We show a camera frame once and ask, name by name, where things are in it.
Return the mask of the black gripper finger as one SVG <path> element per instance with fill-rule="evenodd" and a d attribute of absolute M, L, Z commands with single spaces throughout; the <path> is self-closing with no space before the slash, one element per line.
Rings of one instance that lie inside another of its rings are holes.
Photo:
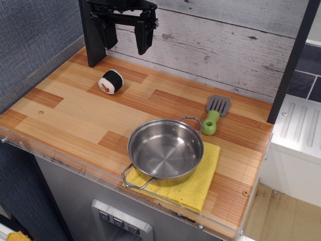
<path fill-rule="evenodd" d="M 153 28 L 144 21 L 138 21 L 134 28 L 138 54 L 143 55 L 152 45 Z"/>
<path fill-rule="evenodd" d="M 107 49 L 113 48 L 118 42 L 115 23 L 95 13 L 91 13 L 91 20 L 94 23 L 103 46 Z"/>

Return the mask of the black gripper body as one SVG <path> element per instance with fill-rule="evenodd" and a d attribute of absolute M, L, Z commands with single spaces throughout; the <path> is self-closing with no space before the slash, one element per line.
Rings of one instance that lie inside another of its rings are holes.
<path fill-rule="evenodd" d="M 105 30 L 115 24 L 138 26 L 151 31 L 158 27 L 157 5 L 149 1 L 87 1 L 95 26 Z"/>

